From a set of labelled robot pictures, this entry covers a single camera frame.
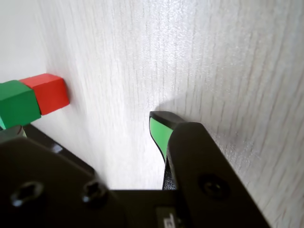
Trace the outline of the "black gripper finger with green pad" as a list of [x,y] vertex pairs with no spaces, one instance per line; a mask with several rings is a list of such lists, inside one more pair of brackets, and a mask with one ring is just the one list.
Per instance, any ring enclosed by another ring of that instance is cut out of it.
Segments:
[[189,228],[267,228],[265,217],[206,128],[151,111],[150,135],[165,162],[162,188],[176,190]]
[[37,143],[43,145],[44,147],[47,147],[49,150],[51,150],[54,153],[58,153],[71,161],[73,164],[81,167],[83,170],[85,170],[87,173],[90,173],[91,179],[95,179],[95,171],[94,169],[89,166],[87,163],[85,163],[83,160],[76,157],[73,153],[68,151],[66,148],[55,142],[53,139],[48,137],[46,134],[41,132],[39,129],[32,125],[27,125],[25,127],[22,126],[15,126],[11,129],[4,130],[0,128],[0,142],[7,141],[8,139],[14,138],[14,137],[25,137],[32,139],[36,141]]

